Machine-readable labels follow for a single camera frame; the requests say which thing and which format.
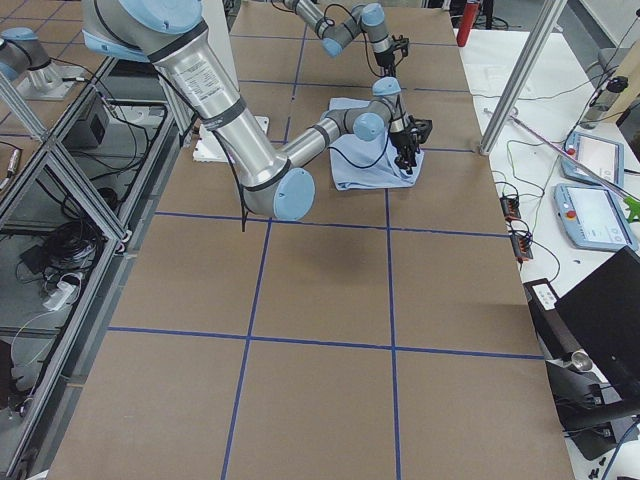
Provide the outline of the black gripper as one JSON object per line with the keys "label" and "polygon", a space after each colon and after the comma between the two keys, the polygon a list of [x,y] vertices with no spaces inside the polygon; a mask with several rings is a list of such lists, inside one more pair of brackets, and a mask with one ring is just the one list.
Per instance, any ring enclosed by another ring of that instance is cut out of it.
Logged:
{"label": "black gripper", "polygon": [[396,150],[394,163],[396,165],[416,165],[416,155],[420,152],[420,146],[427,141],[431,134],[431,121],[409,115],[401,122],[401,128],[395,131],[395,126],[393,126],[389,133],[391,144]]}
{"label": "black gripper", "polygon": [[395,77],[399,63],[409,55],[410,39],[386,34],[384,37],[373,39],[373,52],[377,65],[384,77]]}

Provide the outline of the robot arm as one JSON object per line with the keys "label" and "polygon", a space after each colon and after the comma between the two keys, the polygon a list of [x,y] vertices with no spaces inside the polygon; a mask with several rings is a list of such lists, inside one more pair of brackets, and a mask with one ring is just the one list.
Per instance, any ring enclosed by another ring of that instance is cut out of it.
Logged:
{"label": "robot arm", "polygon": [[377,78],[396,77],[397,66],[409,55],[410,40],[389,33],[385,12],[379,3],[356,5],[350,10],[337,3],[321,9],[316,1],[303,0],[272,1],[271,4],[303,20],[332,58],[362,38],[367,65]]}
{"label": "robot arm", "polygon": [[432,123],[409,114],[395,77],[395,53],[409,41],[389,34],[383,7],[357,5],[335,23],[311,1],[286,7],[314,29],[332,57],[359,35],[371,43],[384,75],[362,107],[327,111],[321,120],[281,148],[274,147],[248,109],[239,88],[208,42],[199,1],[84,1],[86,46],[99,54],[149,63],[169,75],[183,101],[229,158],[244,212],[298,220],[311,209],[315,184],[305,165],[346,134],[363,141],[384,136],[396,150],[395,165],[411,173]]}

